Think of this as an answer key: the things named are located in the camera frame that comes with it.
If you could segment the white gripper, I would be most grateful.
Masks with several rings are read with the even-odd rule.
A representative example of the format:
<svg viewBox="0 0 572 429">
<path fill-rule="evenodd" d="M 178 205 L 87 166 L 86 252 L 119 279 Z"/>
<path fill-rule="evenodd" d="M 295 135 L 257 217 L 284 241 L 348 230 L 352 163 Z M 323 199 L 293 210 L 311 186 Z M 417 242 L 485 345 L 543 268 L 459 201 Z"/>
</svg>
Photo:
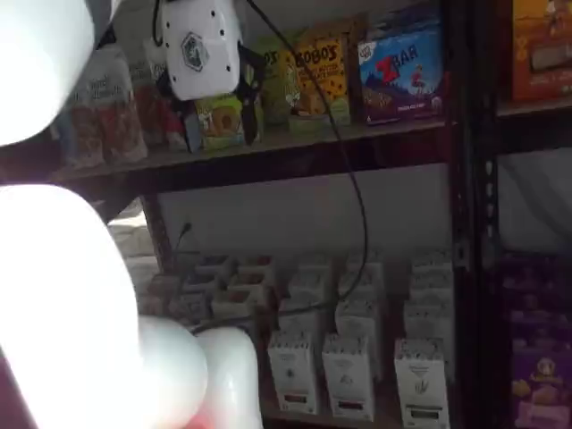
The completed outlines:
<svg viewBox="0 0 572 429">
<path fill-rule="evenodd" d="M 258 135 L 255 103 L 265 79 L 265 58 L 240 44 L 242 35 L 231 0 L 167 1 L 161 11 L 167 73 L 156 86 L 160 122 L 173 152 L 198 152 L 201 129 L 193 101 L 233 92 L 241 102 L 244 141 Z"/>
</svg>

